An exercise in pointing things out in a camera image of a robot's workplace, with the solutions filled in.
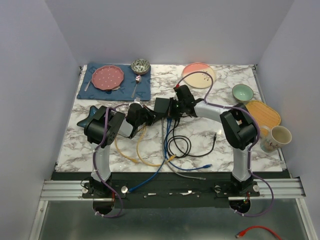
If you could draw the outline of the blue ethernet cable long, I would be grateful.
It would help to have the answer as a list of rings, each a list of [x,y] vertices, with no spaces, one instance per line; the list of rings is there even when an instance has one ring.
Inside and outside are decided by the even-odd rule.
[[[211,135],[211,140],[209,140],[210,148],[206,152],[195,154],[192,150],[198,145],[193,144],[188,136],[177,133],[179,125],[179,119],[167,119],[163,140],[164,156],[166,159],[175,156],[174,160],[169,163],[169,166],[183,172],[211,169],[213,164],[209,162],[203,163],[201,162],[201,158],[207,157],[213,152],[217,141],[217,134],[213,133]]]

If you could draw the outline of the black network switch box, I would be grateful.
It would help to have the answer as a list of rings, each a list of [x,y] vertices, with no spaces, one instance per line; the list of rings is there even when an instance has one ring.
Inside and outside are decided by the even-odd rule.
[[[170,98],[157,97],[155,99],[153,111],[158,114],[167,114],[171,106],[171,102]]]

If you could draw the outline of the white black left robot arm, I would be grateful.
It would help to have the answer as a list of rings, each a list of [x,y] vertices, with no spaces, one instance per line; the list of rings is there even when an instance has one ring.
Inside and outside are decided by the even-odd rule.
[[[111,191],[111,185],[106,181],[111,176],[110,145],[116,136],[132,139],[141,127],[151,126],[164,116],[164,112],[156,112],[139,103],[131,103],[127,114],[114,108],[92,105],[88,116],[77,123],[93,147],[91,177],[97,181],[93,191],[99,197],[107,197]]]

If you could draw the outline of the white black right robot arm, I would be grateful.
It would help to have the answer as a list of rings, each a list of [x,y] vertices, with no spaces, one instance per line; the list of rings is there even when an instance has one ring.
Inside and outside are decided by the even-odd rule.
[[[257,122],[243,103],[234,106],[213,104],[202,98],[195,99],[187,85],[176,85],[173,89],[177,100],[172,101],[172,117],[186,114],[222,124],[225,138],[233,148],[234,180],[230,183],[230,191],[236,196],[243,195],[252,175],[250,151],[260,135]]]

